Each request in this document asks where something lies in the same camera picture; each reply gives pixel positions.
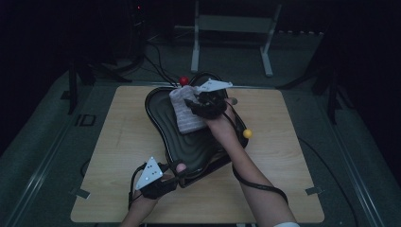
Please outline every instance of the table top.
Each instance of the table top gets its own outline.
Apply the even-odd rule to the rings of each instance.
[[[134,170],[153,156],[166,163],[162,138],[148,118],[145,99],[156,87],[121,86],[99,135],[71,213],[75,222],[120,222],[128,212]],[[288,196],[299,222],[322,222],[324,213],[282,94],[266,89],[227,89],[238,99],[235,110],[253,131],[246,151],[256,165]],[[146,223],[255,223],[231,165],[187,188],[163,196]]]

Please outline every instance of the person's right arm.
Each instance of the person's right arm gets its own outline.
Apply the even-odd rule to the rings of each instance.
[[[230,105],[227,106],[226,114],[233,120],[235,119]],[[224,115],[214,120],[205,120],[205,122],[229,154],[233,166],[241,178],[251,183],[273,186],[241,146],[233,126]],[[240,185],[258,226],[270,227],[284,222],[296,222],[281,195],[249,187],[243,183]]]

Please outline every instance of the yellow ball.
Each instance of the yellow ball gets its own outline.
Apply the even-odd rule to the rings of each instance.
[[[252,131],[250,130],[244,130],[244,132],[242,132],[242,134],[244,135],[245,138],[249,139],[252,137]]]

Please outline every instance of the gray floor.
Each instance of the gray floor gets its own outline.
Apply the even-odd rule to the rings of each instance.
[[[264,76],[259,50],[251,45],[202,46],[200,71],[217,74],[236,86],[273,88],[304,73],[320,38],[277,34],[270,47],[273,78]],[[169,45],[157,39],[152,41],[160,48],[166,71],[176,76],[192,76],[189,70],[192,47],[187,42]],[[147,56],[159,63],[154,47],[147,47]],[[163,82],[148,62],[124,77],[133,79],[130,85]],[[319,197],[325,213],[324,222],[301,225],[356,226],[357,218],[358,226],[401,226],[400,188],[357,112],[348,109],[339,99],[338,124],[332,125],[325,114],[327,97],[313,96],[312,84],[313,79],[283,91],[312,179],[322,190]],[[92,155],[119,85],[103,77],[97,78],[94,87],[80,85],[78,108],[68,115],[68,101],[60,99],[62,92],[68,89],[67,74],[55,82],[0,160],[0,226],[96,225],[70,220],[75,202],[70,191],[82,182],[80,169]],[[94,126],[77,125],[79,114],[96,115]],[[323,161],[303,141],[313,147]],[[117,225],[99,223],[97,226]]]

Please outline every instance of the gray towel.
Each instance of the gray towel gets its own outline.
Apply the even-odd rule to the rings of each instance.
[[[191,109],[185,105],[184,99],[189,99],[195,103],[199,103],[194,94],[197,89],[185,85],[182,88],[177,88],[170,92],[171,104],[174,107],[174,112],[177,116],[177,125],[180,133],[190,133],[206,127],[203,119],[191,112]]]

